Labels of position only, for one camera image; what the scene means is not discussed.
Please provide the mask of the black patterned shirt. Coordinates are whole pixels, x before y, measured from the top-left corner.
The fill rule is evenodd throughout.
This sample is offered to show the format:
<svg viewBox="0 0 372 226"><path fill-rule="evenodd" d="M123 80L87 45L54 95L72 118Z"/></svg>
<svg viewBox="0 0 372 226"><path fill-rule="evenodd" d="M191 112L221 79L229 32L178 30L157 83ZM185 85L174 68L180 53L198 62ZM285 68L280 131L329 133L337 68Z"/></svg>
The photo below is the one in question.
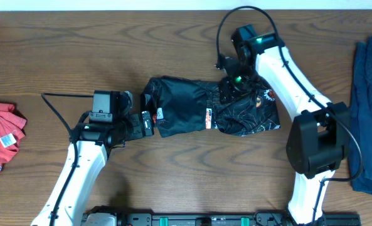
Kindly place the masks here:
<svg viewBox="0 0 372 226"><path fill-rule="evenodd" d="M246 136L280 128L273 90L263 78L249 94L223 104L219 82L153 77L141 93L141 109L150 112L162 137L205 129Z"/></svg>

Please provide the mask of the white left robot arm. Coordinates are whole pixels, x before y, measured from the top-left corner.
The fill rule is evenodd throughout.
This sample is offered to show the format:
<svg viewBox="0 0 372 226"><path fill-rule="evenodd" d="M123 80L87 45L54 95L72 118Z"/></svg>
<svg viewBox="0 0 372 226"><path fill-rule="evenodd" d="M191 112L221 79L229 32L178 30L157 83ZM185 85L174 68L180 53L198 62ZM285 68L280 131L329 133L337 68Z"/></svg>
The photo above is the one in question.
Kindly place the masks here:
<svg viewBox="0 0 372 226"><path fill-rule="evenodd" d="M51 195L32 225L127 225L127 217L110 207L86 210L95 181L115 148L154 134L148 111L131 114L129 91L96 90L93 106L75 127L57 114L69 133L68 154Z"/></svg>

